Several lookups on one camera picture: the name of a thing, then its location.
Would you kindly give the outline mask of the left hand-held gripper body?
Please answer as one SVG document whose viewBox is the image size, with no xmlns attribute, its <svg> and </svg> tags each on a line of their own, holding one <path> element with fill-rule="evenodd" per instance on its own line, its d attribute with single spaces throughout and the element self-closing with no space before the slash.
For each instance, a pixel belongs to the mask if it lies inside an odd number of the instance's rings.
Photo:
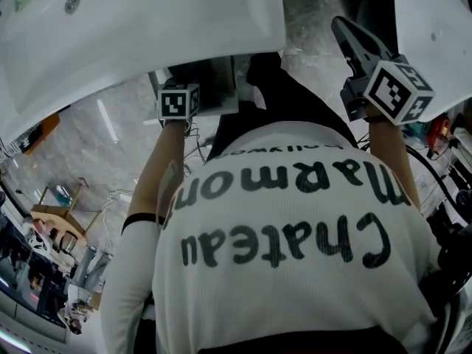
<svg viewBox="0 0 472 354">
<path fill-rule="evenodd" d="M 160 119 L 190 119 L 200 107 L 200 86 L 194 83 L 160 85 L 157 102 Z"/>
</svg>

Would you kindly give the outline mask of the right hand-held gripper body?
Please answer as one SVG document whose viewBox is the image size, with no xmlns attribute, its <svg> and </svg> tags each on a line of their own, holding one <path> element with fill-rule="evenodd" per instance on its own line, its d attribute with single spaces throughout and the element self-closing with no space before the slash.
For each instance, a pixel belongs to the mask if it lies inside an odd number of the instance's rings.
<svg viewBox="0 0 472 354">
<path fill-rule="evenodd" d="M 336 16 L 331 29 L 353 72 L 340 91 L 349 119 L 365 119 L 365 107 L 372 104 L 394 125 L 417 122 L 435 97 L 417 68 L 347 18 Z"/>
</svg>

